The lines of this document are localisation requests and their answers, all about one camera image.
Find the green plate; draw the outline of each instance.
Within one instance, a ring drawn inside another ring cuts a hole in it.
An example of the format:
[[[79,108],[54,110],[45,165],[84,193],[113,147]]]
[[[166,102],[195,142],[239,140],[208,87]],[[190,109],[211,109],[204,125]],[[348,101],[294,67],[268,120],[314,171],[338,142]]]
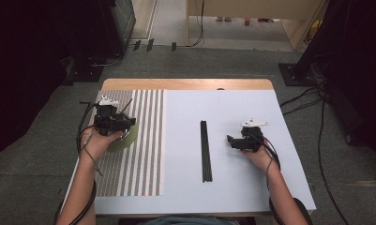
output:
[[[124,139],[118,142],[113,142],[109,144],[107,151],[115,152],[115,151],[123,150],[129,147],[137,139],[137,136],[138,136],[138,124],[135,124],[134,126],[131,126],[131,129],[129,130],[129,134],[127,134],[127,136],[124,137]]]

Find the striped placemat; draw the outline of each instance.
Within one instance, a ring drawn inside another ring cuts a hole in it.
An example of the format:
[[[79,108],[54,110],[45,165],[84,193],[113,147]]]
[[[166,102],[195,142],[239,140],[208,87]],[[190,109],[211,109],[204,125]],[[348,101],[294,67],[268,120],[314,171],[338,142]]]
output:
[[[156,196],[163,194],[163,158],[165,149],[164,90],[106,90],[98,93],[118,100],[117,109],[137,118],[135,142],[122,151],[106,152],[96,175],[97,196]]]

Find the forearm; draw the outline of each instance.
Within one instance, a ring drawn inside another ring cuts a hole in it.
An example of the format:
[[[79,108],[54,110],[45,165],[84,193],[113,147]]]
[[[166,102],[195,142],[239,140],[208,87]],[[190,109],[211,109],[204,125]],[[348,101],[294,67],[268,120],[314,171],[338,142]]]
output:
[[[270,199],[283,223],[307,224],[276,163],[270,165],[266,176]]]
[[[70,224],[88,204],[95,179],[95,164],[82,152],[73,182],[57,224]],[[82,219],[82,224],[95,224],[94,205]]]

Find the hand-mounted device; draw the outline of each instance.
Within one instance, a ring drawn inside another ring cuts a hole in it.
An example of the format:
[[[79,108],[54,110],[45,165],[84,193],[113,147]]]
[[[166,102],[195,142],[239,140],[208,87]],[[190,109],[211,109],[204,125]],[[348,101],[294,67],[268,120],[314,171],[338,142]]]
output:
[[[264,125],[267,125],[267,122],[251,119],[241,124],[243,127],[241,130],[243,139],[235,139],[229,135],[226,137],[232,148],[257,152],[261,145],[263,145],[264,141],[263,134],[259,126]]]
[[[131,118],[124,113],[127,106],[122,112],[118,112],[117,107],[113,106],[115,104],[118,104],[118,101],[102,96],[102,100],[97,105],[94,128],[103,136],[110,135],[116,131],[123,131],[124,134],[127,134],[131,126],[136,123],[136,118]]]

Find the hand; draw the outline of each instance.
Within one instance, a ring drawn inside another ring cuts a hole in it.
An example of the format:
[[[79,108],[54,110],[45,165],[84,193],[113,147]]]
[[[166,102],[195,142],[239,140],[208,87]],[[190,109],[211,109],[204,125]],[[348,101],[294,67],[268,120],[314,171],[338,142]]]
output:
[[[118,131],[109,136],[102,136],[93,127],[86,129],[81,137],[81,158],[87,156],[85,150],[83,150],[83,145],[90,133],[92,133],[91,138],[86,144],[85,150],[90,153],[95,162],[98,162],[100,160],[100,157],[103,155],[103,153],[105,153],[110,143],[114,142],[115,140],[120,138],[121,135],[123,135],[122,131]]]
[[[258,149],[257,152],[251,152],[249,150],[242,150],[242,153],[249,158],[252,163],[254,163],[255,166],[257,166],[261,171],[266,173],[267,167],[269,166],[269,163],[271,160],[271,157],[266,152],[266,149],[263,145]]]

